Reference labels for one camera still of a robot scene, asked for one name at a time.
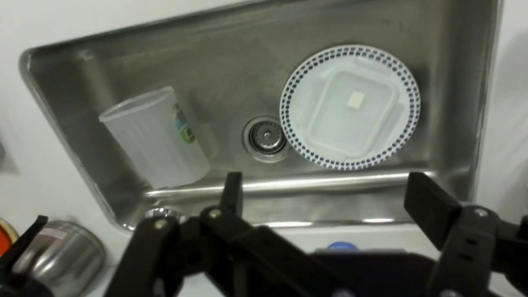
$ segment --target sink drain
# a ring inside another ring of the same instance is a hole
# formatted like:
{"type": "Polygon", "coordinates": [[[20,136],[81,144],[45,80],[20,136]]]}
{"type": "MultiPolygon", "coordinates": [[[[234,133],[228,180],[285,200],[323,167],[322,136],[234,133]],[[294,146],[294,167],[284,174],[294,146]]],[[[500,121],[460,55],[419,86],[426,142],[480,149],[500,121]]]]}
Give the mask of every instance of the sink drain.
{"type": "Polygon", "coordinates": [[[274,118],[256,118],[244,128],[244,147],[259,162],[276,164],[285,157],[287,141],[274,118]]]}

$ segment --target white plate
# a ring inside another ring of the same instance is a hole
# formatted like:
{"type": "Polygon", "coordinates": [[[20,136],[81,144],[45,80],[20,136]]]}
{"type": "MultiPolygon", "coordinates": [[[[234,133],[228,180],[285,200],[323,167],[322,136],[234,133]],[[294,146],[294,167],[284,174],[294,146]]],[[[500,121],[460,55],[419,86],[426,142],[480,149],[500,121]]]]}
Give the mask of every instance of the white plate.
{"type": "Polygon", "coordinates": [[[307,161],[361,170],[413,136],[421,98],[411,71],[371,47],[337,47],[304,62],[281,98],[281,126],[307,161]]]}

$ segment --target stainless steel sink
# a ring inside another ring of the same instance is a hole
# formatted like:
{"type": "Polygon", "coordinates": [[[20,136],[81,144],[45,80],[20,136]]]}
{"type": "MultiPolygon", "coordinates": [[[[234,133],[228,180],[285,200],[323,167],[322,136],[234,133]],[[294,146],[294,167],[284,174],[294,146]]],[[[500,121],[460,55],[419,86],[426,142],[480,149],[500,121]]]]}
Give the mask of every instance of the stainless steel sink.
{"type": "Polygon", "coordinates": [[[127,230],[150,208],[193,215],[216,205],[228,172],[244,174],[251,223],[404,223],[411,170],[474,199],[500,4],[251,2],[28,50],[21,73],[101,207],[127,230]],[[289,147],[269,161],[248,151],[246,124],[277,119],[289,75],[337,45],[376,47],[409,67],[422,113],[408,146],[363,172],[325,170],[289,147]],[[152,190],[97,116],[162,86],[177,90],[211,172],[195,185],[152,190]]]}

